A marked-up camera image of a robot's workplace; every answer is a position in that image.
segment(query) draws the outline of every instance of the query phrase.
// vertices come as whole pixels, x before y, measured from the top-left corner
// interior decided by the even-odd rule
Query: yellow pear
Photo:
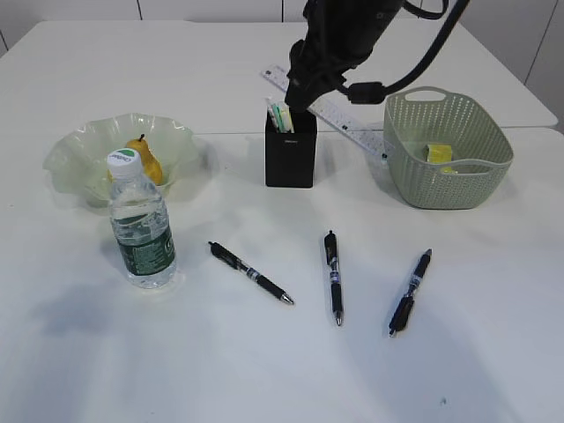
[[[145,174],[149,176],[155,184],[160,185],[162,183],[162,168],[160,167],[159,161],[155,159],[155,156],[153,156],[151,150],[149,150],[149,145],[145,140],[145,134],[141,134],[139,139],[131,139],[125,146],[139,153]]]

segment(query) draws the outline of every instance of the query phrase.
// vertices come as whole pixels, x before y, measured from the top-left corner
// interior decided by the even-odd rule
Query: ruler
[[[276,64],[271,64],[261,71],[264,79],[277,86],[284,93],[290,83],[286,73],[288,72],[284,68]],[[308,110],[372,154],[375,159],[385,160],[394,151],[394,146],[385,141],[380,134],[370,130],[362,122],[348,116],[323,97],[314,101]]]

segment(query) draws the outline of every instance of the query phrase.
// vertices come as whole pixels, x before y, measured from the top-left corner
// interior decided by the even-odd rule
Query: glass bowl
[[[160,162],[163,183],[159,188],[166,195],[182,174],[181,168],[196,164],[199,158],[192,131],[167,117],[131,113],[89,122],[59,140],[43,168],[51,173],[56,191],[76,194],[89,205],[103,207],[111,187],[106,156],[141,134]]]

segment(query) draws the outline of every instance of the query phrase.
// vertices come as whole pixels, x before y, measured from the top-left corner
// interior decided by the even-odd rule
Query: white bottle cap
[[[111,152],[106,158],[108,170],[115,179],[133,178],[143,172],[139,153],[131,148]]]

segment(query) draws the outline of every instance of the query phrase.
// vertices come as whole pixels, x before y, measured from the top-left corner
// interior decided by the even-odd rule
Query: black pen holder
[[[268,187],[311,188],[314,186],[317,120],[308,111],[290,110],[294,133],[279,133],[266,116],[265,181]]]

